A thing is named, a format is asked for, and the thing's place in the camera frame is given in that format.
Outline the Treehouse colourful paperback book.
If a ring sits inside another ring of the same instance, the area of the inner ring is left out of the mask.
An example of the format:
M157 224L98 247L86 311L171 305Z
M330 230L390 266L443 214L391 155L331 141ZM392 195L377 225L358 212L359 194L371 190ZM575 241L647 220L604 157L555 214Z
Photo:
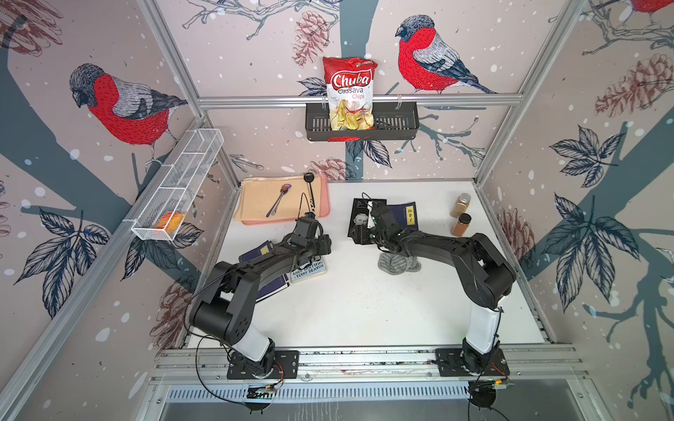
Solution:
M290 282L297 283L323 275L328 271L322 256L315 256L310 263L290 273Z

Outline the blue book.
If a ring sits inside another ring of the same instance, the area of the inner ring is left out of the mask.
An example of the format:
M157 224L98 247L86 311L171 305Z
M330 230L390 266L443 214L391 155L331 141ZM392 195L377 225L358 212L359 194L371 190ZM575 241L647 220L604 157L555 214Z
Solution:
M393 216L396 225L412 231L419 230L418 213L415 202L397 203L396 205L388 203L387 206L391 211L391 215Z
M273 243L267 240L258 247L246 252L245 254L240 255L238 261L239 262L253 261L264 254L268 254L273 250L273 248L274 248ZM265 286L261 287L261 289L259 289L256 297L256 302L260 303L261 301L264 301L265 299L270 298L271 296L289 287L290 287L290 280L288 278L288 275L280 275L274 280L267 283Z

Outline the grey striped cloth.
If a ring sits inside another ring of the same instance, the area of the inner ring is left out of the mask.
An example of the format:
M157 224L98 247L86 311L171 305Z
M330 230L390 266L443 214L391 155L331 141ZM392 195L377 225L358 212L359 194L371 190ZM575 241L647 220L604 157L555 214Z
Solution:
M380 254L377 267L389 275L402 275L406 272L417 273L421 271L421 264L416 257L398 254Z

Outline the black portrait cover book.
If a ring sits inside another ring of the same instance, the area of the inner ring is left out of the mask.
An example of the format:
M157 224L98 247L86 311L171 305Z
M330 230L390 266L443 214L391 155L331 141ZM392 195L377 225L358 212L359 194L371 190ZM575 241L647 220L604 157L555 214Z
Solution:
M374 227L371 211L379 206L386 205L386 199L370 198L361 196L353 200L352 211L349 221L348 237L356 245L370 245L370 229Z

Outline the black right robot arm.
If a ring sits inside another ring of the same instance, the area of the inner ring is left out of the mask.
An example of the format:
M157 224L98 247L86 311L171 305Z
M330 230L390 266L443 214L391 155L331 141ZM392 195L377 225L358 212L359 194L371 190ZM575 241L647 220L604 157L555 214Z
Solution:
M444 237L403 228L387 205L375 205L370 217L374 223L370 238L380 251L454 267L464 293L472 301L463 355L492 356L498 345L501 302L511 293L516 276L491 240L482 233Z

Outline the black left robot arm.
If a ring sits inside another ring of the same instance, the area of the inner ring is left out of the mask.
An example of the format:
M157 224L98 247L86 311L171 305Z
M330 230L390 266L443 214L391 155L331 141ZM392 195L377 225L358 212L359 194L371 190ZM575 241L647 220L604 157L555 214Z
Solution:
M275 364L275 344L253 326L259 290L315 257L331 253L331 239L312 212L296 220L292 233L270 252L235 265L224 261L212 270L207 286L194 296L191 326L215 338L240 355L251 370L270 373Z

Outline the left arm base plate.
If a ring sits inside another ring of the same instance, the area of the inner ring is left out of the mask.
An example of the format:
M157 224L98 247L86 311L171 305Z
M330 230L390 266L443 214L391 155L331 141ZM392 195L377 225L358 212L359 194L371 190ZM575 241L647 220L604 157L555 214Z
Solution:
M226 374L228 380L296 379L299 352L286 350L266 354L261 361L252 361L238 351L232 351Z

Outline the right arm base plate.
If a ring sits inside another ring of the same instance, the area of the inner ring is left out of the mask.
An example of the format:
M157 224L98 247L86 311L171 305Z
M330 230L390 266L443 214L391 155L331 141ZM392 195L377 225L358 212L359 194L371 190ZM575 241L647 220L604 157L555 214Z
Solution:
M489 354L479 354L471 349L463 350L458 347L437 348L433 362L441 377L510 375L505 354L499 347Z

